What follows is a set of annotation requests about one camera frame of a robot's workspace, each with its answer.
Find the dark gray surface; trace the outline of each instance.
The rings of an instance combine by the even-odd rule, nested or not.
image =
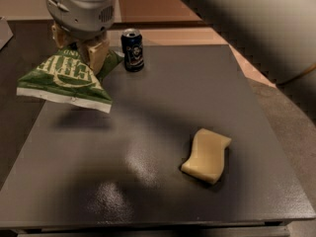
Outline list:
[[[0,51],[0,189],[44,101],[17,97],[17,80],[56,51],[51,22],[9,22],[14,37]]]
[[[0,227],[315,216],[228,45],[147,46],[105,80],[112,113],[46,102],[0,193]],[[215,186],[179,171],[195,132],[232,137]]]

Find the snack bag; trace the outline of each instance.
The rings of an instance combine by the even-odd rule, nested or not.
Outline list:
[[[66,47],[19,79],[17,95],[109,113],[112,99],[103,89],[102,80],[122,61],[122,56],[109,50],[103,68],[95,76],[79,52]]]

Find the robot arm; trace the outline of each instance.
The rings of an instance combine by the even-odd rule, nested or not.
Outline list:
[[[83,60],[97,74],[106,58],[107,30],[114,23],[116,0],[46,0],[54,19],[58,48],[76,42]]]

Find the yellow sponge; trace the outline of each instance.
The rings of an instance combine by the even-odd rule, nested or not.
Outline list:
[[[189,160],[185,162],[181,171],[215,184],[224,170],[224,150],[229,146],[231,138],[210,130],[199,130],[194,138]]]

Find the black can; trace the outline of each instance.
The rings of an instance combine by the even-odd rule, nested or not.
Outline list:
[[[121,35],[121,47],[125,54],[125,69],[137,72],[144,66],[142,55],[142,35],[138,29],[126,29]]]

